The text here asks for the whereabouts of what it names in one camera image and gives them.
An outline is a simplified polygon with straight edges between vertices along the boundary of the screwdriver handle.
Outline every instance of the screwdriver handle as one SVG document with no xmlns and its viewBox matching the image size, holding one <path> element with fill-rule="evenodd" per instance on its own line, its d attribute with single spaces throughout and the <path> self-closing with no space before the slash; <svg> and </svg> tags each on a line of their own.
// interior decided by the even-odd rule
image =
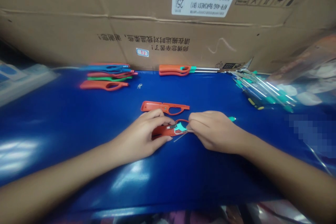
<svg viewBox="0 0 336 224">
<path fill-rule="evenodd" d="M 243 94 L 246 96 L 248 101 L 257 109 L 262 110 L 264 109 L 264 105 L 261 103 L 258 97 L 253 95 L 251 92 L 249 92 L 247 89 L 243 91 Z"/>
</svg>

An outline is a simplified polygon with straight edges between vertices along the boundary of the hand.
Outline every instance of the hand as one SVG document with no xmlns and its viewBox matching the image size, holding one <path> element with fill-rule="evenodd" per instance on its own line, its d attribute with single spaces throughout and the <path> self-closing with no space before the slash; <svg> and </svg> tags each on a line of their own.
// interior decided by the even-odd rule
<svg viewBox="0 0 336 224">
<path fill-rule="evenodd" d="M 187 129 L 200 139 L 206 149 L 231 154 L 241 155 L 249 141 L 256 138 L 218 111 L 191 113 Z"/>
<path fill-rule="evenodd" d="M 110 143 L 120 164 L 134 162 L 152 155 L 172 137 L 161 136 L 152 140 L 152 131 L 160 125 L 174 125 L 175 121 L 164 116 L 161 109 L 143 113 Z"/>
</svg>

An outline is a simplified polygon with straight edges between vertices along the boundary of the metal pin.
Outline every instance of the metal pin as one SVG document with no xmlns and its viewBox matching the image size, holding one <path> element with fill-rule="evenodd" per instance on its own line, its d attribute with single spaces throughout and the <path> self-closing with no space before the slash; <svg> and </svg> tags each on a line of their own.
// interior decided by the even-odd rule
<svg viewBox="0 0 336 224">
<path fill-rule="evenodd" d="M 184 135 L 186 135 L 188 132 L 184 133 L 182 136 L 179 136 L 178 138 L 176 138 L 176 140 L 174 140 L 174 142 L 176 142 L 177 140 L 179 140 L 180 138 L 182 138 Z"/>
</svg>

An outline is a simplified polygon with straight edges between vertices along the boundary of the orange tool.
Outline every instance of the orange tool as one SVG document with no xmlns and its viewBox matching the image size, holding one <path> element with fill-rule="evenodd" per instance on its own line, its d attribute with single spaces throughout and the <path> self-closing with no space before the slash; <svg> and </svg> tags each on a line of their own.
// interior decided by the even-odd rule
<svg viewBox="0 0 336 224">
<path fill-rule="evenodd" d="M 219 71 L 219 68 L 199 68 L 196 66 L 189 65 L 160 65 L 159 66 L 159 75 L 177 75 L 177 76 L 186 76 L 195 72 L 210 72 L 216 73 Z"/>
<path fill-rule="evenodd" d="M 105 89 L 106 91 L 115 91 L 124 86 L 128 86 L 126 82 L 110 82 L 100 80 L 87 80 L 84 81 L 79 87 L 81 89 Z"/>
<path fill-rule="evenodd" d="M 180 121 L 185 121 L 187 123 L 189 123 L 189 121 L 187 120 L 184 120 L 184 119 L 178 119 L 176 121 L 176 124 Z M 158 126 L 156 127 L 153 132 L 152 132 L 152 139 L 156 139 L 156 138 L 159 138 L 161 136 L 164 136 L 164 135 L 168 135 L 168 136 L 171 136 L 171 137 L 174 137 L 176 135 L 181 135 L 181 134 L 184 134 L 185 132 L 181 131 L 181 130 L 174 130 L 174 128 L 170 127 L 171 125 L 162 125 L 162 126 Z"/>
<path fill-rule="evenodd" d="M 181 111 L 179 111 L 178 113 L 175 114 L 171 114 L 169 112 L 169 109 L 172 107 L 176 107 L 176 108 L 180 108 Z M 151 110 L 155 110 L 155 109 L 161 109 L 163 112 L 171 115 L 171 116 L 175 116 L 177 114 L 180 114 L 183 110 L 190 109 L 190 106 L 187 105 L 180 105 L 180 104 L 173 104 L 173 103 L 160 103 L 160 102 L 155 102 L 155 101 L 144 101 L 142 103 L 141 106 L 141 111 L 151 111 Z"/>
</svg>

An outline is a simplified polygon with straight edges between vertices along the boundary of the blue work surface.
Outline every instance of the blue work surface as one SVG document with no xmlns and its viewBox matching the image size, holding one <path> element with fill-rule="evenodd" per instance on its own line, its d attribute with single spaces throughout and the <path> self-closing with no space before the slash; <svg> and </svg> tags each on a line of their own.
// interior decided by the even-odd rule
<svg viewBox="0 0 336 224">
<path fill-rule="evenodd" d="M 256 110 L 228 75 L 140 72 L 129 87 L 108 92 L 79 89 L 84 72 L 60 73 L 55 81 L 0 108 L 0 186 L 113 139 L 141 115 L 146 100 L 189 105 L 175 120 L 206 110 L 235 116 L 241 128 L 322 169 L 289 127 L 288 114 L 281 108 Z M 276 188 L 244 158 L 208 151 L 188 133 L 151 157 L 92 181 L 60 210 L 99 217 L 277 198 Z"/>
</svg>

